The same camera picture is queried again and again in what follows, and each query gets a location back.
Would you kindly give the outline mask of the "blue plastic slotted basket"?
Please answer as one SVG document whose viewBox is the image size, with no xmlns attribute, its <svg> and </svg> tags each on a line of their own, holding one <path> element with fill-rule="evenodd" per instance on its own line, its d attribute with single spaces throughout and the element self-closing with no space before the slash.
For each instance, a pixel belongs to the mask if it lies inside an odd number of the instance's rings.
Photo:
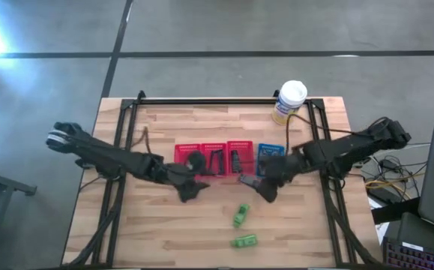
<svg viewBox="0 0 434 270">
<path fill-rule="evenodd" d="M 264 169 L 264 167 L 262 165 L 262 162 L 264 161 L 264 159 L 266 159 L 266 157 L 270 157 L 270 156 L 264 156 L 264 157 L 260 157 L 259 156 L 259 148 L 261 146 L 267 146 L 267 147 L 269 147 L 269 148 L 272 149 L 273 146 L 280 146 L 280 145 L 265 144 L 265 143 L 258 144 L 258 148 L 257 148 L 257 162 L 256 162 L 257 163 L 257 168 L 256 168 L 256 170 L 260 171 L 261 173 L 265 173 L 265 169 Z"/>
</svg>

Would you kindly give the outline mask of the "green plastic travel bottle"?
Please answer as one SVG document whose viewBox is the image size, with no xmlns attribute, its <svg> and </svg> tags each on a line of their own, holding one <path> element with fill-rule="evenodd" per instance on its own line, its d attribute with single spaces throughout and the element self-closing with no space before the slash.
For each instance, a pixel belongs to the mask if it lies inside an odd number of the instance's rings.
<svg viewBox="0 0 434 270">
<path fill-rule="evenodd" d="M 239 228 L 246 219 L 250 206 L 248 204 L 240 204 L 238 210 L 233 216 L 232 225 L 234 228 Z"/>
<path fill-rule="evenodd" d="M 239 236 L 230 241 L 233 248 L 248 248 L 258 244 L 258 239 L 255 234 Z"/>
</svg>

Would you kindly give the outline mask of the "Lysol wipes canister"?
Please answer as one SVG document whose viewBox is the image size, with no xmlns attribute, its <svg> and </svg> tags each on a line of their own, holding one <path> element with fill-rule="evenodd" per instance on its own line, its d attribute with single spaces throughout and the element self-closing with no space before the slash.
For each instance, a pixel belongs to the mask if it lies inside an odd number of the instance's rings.
<svg viewBox="0 0 434 270">
<path fill-rule="evenodd" d="M 307 87 L 299 80 L 285 82 L 272 111 L 273 120 L 279 125 L 285 125 L 290 114 L 295 113 L 307 99 Z"/>
</svg>

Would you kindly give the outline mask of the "black aluminium rig frame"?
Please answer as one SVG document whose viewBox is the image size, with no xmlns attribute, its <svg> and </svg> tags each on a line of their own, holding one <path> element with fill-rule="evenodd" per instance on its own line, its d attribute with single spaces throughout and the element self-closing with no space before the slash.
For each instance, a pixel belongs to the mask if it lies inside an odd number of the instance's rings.
<svg viewBox="0 0 434 270">
<path fill-rule="evenodd" d="M 220 101 L 191 98 L 164 103 L 145 99 L 137 108 L 123 98 L 106 98 L 97 114 L 94 135 L 108 143 L 118 117 L 135 119 L 135 131 L 149 132 L 150 142 L 135 142 L 171 161 L 179 143 L 294 145 L 311 140 L 301 108 L 289 127 L 273 121 L 270 97 Z M 174 188 L 128 177 L 116 238 L 106 235 L 99 262 L 116 268 L 296 268 L 334 266 L 334 244 L 328 229 L 319 176 L 296 177 L 268 203 L 234 176 L 210 178 L 210 187 L 182 203 Z M 232 225 L 240 204 L 250 209 L 239 228 Z M 258 244 L 235 248 L 230 241 L 255 234 Z"/>
</svg>

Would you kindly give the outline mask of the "black equipment case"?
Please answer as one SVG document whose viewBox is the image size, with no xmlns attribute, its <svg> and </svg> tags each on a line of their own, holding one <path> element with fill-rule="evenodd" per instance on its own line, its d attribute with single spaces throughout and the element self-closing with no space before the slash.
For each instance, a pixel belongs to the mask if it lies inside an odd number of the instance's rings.
<svg viewBox="0 0 434 270">
<path fill-rule="evenodd" d="M 396 240 L 434 250 L 434 224 L 406 212 L 397 225 Z"/>
</svg>

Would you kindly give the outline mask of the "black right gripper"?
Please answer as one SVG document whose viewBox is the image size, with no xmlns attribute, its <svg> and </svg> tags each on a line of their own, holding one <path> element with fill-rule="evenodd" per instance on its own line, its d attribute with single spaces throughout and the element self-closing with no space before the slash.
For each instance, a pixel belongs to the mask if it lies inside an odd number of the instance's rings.
<svg viewBox="0 0 434 270">
<path fill-rule="evenodd" d="M 264 156 L 259 161 L 262 172 L 256 171 L 256 179 L 267 180 L 275 184 L 292 182 L 293 178 L 304 171 L 305 162 L 297 155 Z M 261 182 L 256 192 L 268 203 L 273 203 L 277 198 L 278 187 L 266 182 Z"/>
</svg>

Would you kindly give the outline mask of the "backlit computer keyboard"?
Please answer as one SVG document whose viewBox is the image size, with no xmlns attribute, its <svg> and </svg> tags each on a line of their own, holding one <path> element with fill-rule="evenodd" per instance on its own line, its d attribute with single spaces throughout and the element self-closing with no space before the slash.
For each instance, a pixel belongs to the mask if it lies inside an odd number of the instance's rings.
<svg viewBox="0 0 434 270">
<path fill-rule="evenodd" d="M 384 237 L 382 253 L 387 266 L 412 270 L 434 270 L 434 250 L 427 247 Z"/>
</svg>

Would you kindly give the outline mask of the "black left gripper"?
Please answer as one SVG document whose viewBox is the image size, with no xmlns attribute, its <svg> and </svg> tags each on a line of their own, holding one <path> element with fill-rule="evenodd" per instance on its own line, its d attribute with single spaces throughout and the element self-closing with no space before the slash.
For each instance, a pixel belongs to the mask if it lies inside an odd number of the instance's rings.
<svg viewBox="0 0 434 270">
<path fill-rule="evenodd" d="M 178 195 L 182 203 L 186 203 L 193 198 L 193 193 L 198 193 L 201 189 L 208 188 L 210 184 L 196 181 L 195 175 L 179 175 L 176 172 L 178 163 L 162 164 L 158 171 L 156 180 L 166 185 L 172 185 L 178 190 Z"/>
</svg>

